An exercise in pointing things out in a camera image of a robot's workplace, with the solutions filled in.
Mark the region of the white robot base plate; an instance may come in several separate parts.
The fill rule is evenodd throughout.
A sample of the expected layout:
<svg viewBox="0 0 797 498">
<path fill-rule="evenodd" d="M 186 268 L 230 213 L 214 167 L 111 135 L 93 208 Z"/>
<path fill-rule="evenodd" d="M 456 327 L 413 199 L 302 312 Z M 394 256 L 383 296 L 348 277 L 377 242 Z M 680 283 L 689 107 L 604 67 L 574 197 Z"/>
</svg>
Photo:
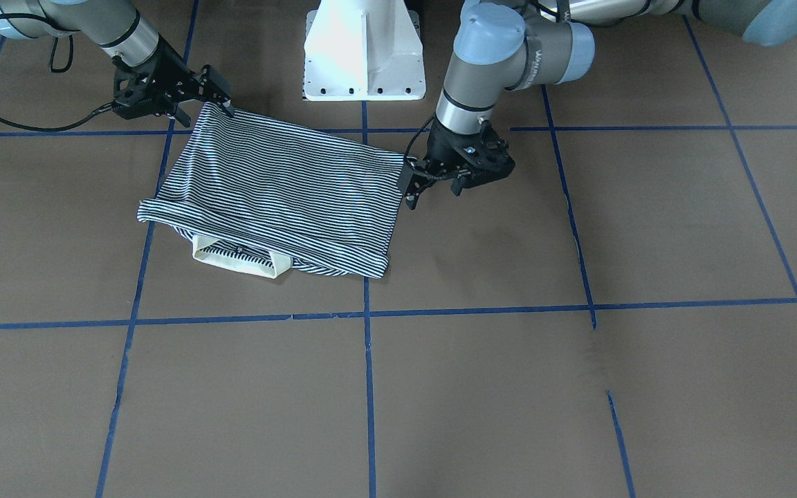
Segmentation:
<svg viewBox="0 0 797 498">
<path fill-rule="evenodd" d="M 405 1 L 322 1 L 306 14 L 303 96 L 313 102 L 426 95 L 419 10 Z"/>
</svg>

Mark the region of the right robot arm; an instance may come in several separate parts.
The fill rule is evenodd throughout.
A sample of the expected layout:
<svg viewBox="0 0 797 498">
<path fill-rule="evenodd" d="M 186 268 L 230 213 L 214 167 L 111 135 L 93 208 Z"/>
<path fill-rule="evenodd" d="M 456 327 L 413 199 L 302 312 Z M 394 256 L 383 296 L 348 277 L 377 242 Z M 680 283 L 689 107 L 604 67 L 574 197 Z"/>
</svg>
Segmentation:
<svg viewBox="0 0 797 498">
<path fill-rule="evenodd" d="M 183 126 L 190 117 L 180 105 L 212 103 L 234 116 L 232 89 L 206 65 L 193 71 L 183 57 L 130 1 L 0 1 L 0 35 L 10 39 L 86 35 L 115 66 L 113 111 L 125 120 L 168 116 Z"/>
</svg>

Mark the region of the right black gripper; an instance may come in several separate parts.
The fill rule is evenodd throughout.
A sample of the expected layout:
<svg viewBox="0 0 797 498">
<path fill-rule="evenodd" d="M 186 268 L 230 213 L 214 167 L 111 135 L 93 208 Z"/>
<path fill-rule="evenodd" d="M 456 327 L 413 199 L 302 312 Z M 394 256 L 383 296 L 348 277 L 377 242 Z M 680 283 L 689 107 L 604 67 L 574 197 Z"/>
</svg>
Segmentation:
<svg viewBox="0 0 797 498">
<path fill-rule="evenodd" d="M 160 41 L 152 56 L 138 66 L 123 57 L 113 58 L 113 112 L 121 118 L 167 116 L 187 118 L 180 104 L 190 100 L 212 103 L 225 116 L 233 117 L 232 88 L 211 65 L 190 70 L 180 54 Z"/>
</svg>

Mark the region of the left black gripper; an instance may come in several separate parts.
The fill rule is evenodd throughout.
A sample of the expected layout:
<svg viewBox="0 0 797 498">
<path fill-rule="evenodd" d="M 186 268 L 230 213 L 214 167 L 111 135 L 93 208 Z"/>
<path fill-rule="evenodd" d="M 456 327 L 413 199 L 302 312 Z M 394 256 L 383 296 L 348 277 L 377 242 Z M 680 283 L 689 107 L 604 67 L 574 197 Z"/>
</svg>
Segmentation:
<svg viewBox="0 0 797 498">
<path fill-rule="evenodd" d="M 423 158 L 413 158 L 410 155 L 412 145 L 418 136 L 424 132 L 425 127 L 430 127 L 426 154 Z M 459 156 L 452 150 L 452 139 L 462 133 L 455 133 L 447 129 L 437 119 L 429 119 L 412 136 L 405 148 L 405 164 L 402 166 L 398 178 L 398 190 L 409 210 L 414 210 L 421 193 L 437 182 L 455 179 Z"/>
</svg>

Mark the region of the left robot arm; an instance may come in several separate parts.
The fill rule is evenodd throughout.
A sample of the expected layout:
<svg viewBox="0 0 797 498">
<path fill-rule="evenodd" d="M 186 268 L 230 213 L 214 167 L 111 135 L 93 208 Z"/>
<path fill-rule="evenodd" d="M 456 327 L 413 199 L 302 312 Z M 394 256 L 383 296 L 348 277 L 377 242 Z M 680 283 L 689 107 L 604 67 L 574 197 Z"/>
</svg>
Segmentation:
<svg viewBox="0 0 797 498">
<path fill-rule="evenodd" d="M 584 76 L 596 26 L 679 14 L 760 46 L 797 35 L 797 1 L 466 1 L 423 158 L 405 157 L 398 189 L 416 208 L 421 193 L 450 182 L 454 195 L 506 178 L 515 161 L 491 124 L 503 93 Z"/>
</svg>

